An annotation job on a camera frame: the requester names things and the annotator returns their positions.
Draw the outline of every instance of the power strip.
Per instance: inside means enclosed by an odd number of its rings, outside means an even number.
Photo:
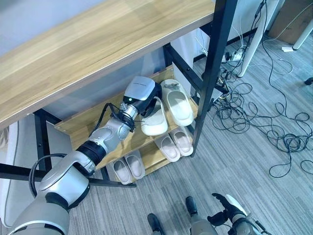
[[[222,58],[222,63],[225,63],[225,62],[234,62],[234,61],[240,61],[241,60],[241,57],[242,57],[243,53],[242,52],[233,52],[233,53],[229,53],[229,52],[226,52],[225,55],[223,55],[223,58]]]

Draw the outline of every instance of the black metal frame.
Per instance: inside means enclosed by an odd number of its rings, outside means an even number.
[[[205,71],[202,79],[196,75],[196,73],[188,66],[188,64],[170,44],[163,46],[166,66],[169,66],[172,64],[172,62],[174,62],[174,64],[185,75],[185,77],[196,90],[196,93],[193,96],[193,99],[199,105],[196,124],[195,128],[193,128],[191,125],[188,126],[188,129],[193,134],[193,147],[195,151],[197,149],[206,113],[212,105],[211,96],[216,84],[216,79],[218,77],[218,72],[226,47],[236,4],[237,0],[216,0],[213,21],[201,27],[201,29],[210,36],[208,50],[209,56],[206,60]],[[48,121],[52,124],[56,124],[61,120],[43,109],[36,111],[34,115],[38,158],[42,158],[44,155],[50,154],[46,122]],[[39,165],[39,169],[40,170],[36,170],[35,172],[36,181],[40,181],[43,176],[51,169],[51,160],[47,159],[42,161],[42,163]],[[28,180],[29,172],[29,168],[0,164],[0,178]],[[103,168],[101,173],[103,180],[89,178],[91,185],[130,188],[136,187],[135,184],[123,185],[120,182],[110,181],[106,168]]]
[[[50,154],[49,139],[47,131],[47,121],[55,125],[61,120],[54,115],[48,113],[43,109],[34,112],[35,116],[35,129],[37,141],[38,159],[45,155]],[[35,172],[35,181],[40,182],[45,174],[51,170],[51,159],[47,158],[40,162],[39,170]],[[0,178],[11,180],[24,180],[28,181],[30,168],[19,167],[14,165],[0,164]],[[89,178],[89,183],[95,186],[104,187],[122,187],[122,188],[135,188],[136,184],[123,185],[120,182],[110,181],[106,167],[101,169],[103,179]]]
[[[213,21],[201,27],[201,30],[210,36],[208,57],[202,79],[196,75],[170,44],[163,46],[166,66],[171,65],[173,62],[196,90],[196,94],[192,97],[199,106],[195,120],[196,124],[195,128],[188,126],[193,134],[194,152],[192,156],[194,156],[198,146],[206,113],[213,104],[211,97],[216,85],[236,5],[237,0],[216,0]]]

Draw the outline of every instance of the cardboard box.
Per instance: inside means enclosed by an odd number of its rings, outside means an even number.
[[[308,5],[312,0],[286,0],[280,9],[268,35],[276,38],[284,28]],[[311,5],[301,13],[278,37],[278,40],[294,44],[313,17],[313,6]]]

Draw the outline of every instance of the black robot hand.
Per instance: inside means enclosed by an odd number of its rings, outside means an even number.
[[[232,218],[236,214],[243,214],[244,215],[244,213],[241,210],[239,210],[234,205],[230,204],[224,196],[220,195],[219,193],[213,193],[212,195],[214,197],[216,197],[220,201],[220,203],[223,205],[223,207],[225,208],[224,211],[221,211],[212,217],[210,217],[210,216],[207,217],[207,220],[212,225],[219,226],[219,225],[225,223],[228,219],[232,220]]]

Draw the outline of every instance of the white slide sandal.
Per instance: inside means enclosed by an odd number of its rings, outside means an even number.
[[[120,182],[124,185],[130,184],[132,182],[132,174],[128,169],[126,160],[120,158],[116,160],[113,164],[113,170]]]
[[[127,154],[124,158],[135,179],[139,180],[145,176],[145,167],[139,150]]]
[[[167,131],[167,121],[162,101],[155,97],[156,105],[152,113],[141,119],[141,130],[147,136],[156,136],[164,134]]]
[[[194,115],[188,97],[182,85],[174,79],[161,82],[162,100],[170,110],[177,126],[188,126],[194,120]]]
[[[193,153],[194,148],[184,127],[179,127],[170,132],[170,137],[174,141],[181,155],[190,156]]]
[[[165,134],[164,136],[161,136],[154,141],[163,153],[163,155],[167,158],[167,160],[169,160],[170,162],[176,162],[179,160],[179,150],[177,149],[176,145],[168,134]]]

